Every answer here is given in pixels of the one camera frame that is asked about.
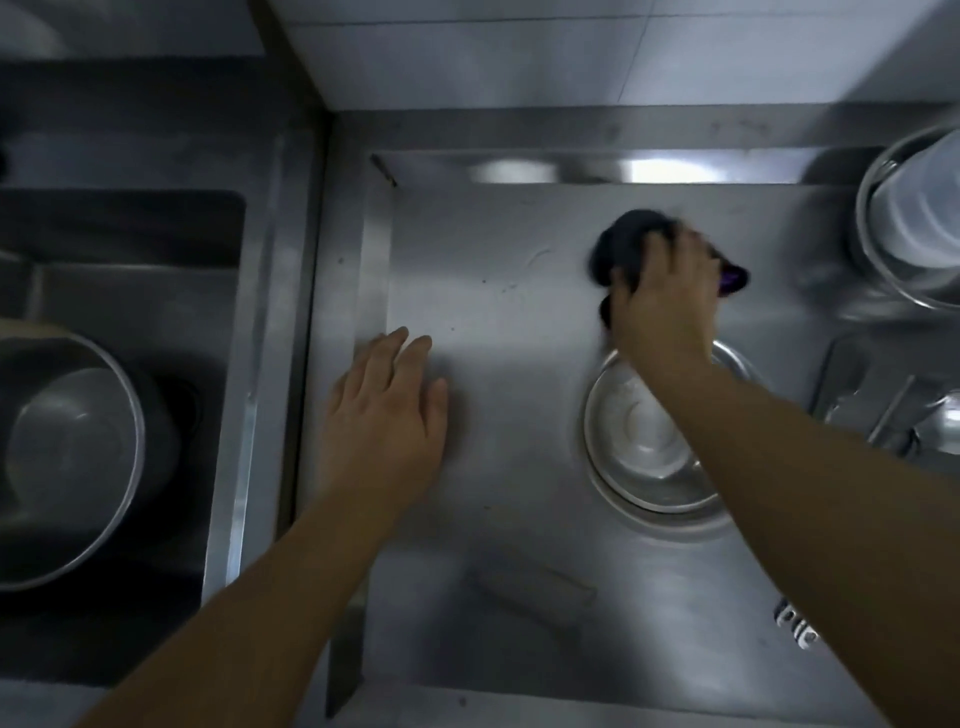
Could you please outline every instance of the person's left arm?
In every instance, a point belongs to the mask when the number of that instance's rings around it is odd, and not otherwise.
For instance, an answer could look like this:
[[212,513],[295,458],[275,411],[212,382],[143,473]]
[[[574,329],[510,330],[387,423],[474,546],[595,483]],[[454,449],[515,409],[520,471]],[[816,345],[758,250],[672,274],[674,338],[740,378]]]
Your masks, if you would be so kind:
[[421,393],[430,339],[379,337],[334,387],[321,495],[78,728],[285,728],[396,520],[436,478],[446,383]]

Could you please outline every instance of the white plastic container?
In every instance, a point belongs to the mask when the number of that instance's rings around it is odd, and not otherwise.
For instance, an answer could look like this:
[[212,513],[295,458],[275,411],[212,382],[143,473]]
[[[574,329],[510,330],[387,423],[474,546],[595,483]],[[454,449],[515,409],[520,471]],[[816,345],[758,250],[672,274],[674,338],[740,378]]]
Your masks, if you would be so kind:
[[877,245],[920,268],[960,267],[960,131],[915,155],[877,188]]

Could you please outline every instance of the purple object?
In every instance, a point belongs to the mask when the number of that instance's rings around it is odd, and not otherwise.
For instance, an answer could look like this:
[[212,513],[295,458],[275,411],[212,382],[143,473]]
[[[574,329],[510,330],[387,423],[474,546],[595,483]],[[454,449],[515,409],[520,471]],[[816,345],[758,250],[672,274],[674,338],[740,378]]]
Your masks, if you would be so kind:
[[[612,282],[611,271],[613,268],[620,268],[630,284],[630,290],[636,291],[640,274],[643,272],[647,233],[659,232],[668,244],[673,245],[680,224],[679,220],[653,209],[632,209],[625,212],[597,239],[590,254],[590,277],[597,284],[609,288]],[[736,293],[750,282],[750,273],[746,268],[733,265],[712,245],[710,255],[721,261],[721,297]],[[610,297],[600,303],[600,318],[603,319],[604,326],[610,328]]]

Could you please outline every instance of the sink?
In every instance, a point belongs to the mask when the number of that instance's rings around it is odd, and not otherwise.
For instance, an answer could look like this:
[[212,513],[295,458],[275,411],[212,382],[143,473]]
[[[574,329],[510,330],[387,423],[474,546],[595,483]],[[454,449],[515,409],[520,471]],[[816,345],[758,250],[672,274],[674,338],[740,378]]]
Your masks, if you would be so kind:
[[[430,691],[438,703],[459,694],[461,706],[514,694],[585,711],[884,725],[827,645],[800,650],[777,627],[780,595],[734,524],[694,543],[654,537],[591,484],[580,416],[610,342],[586,261],[630,208],[690,221],[753,274],[721,305],[717,338],[804,407],[846,331],[874,332],[907,369],[943,364],[955,325],[868,326],[822,295],[855,276],[844,236],[856,181],[936,112],[344,114],[308,383],[325,390],[360,342],[405,325],[433,336],[432,375],[449,377],[451,413],[440,482],[331,642],[316,683],[328,714],[364,683],[350,706],[379,685],[407,691],[407,705]],[[321,416],[308,405],[305,437]],[[315,473],[304,452],[300,508]]]
[[42,713],[58,687],[122,680],[290,521],[316,158],[294,131],[24,133],[6,152],[0,316],[152,376],[182,440],[89,560],[0,595],[0,686],[49,686]]

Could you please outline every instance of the person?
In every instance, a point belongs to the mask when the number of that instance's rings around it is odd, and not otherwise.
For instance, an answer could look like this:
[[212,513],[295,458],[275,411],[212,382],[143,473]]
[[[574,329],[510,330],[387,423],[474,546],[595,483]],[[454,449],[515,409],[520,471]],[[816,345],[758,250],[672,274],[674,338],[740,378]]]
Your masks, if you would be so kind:
[[[709,357],[717,263],[684,230],[612,286],[612,338],[676,421],[780,590],[896,725],[960,725],[960,497]],[[441,466],[447,384],[405,328],[333,387],[322,493],[95,706],[82,728],[285,728],[348,599]]]

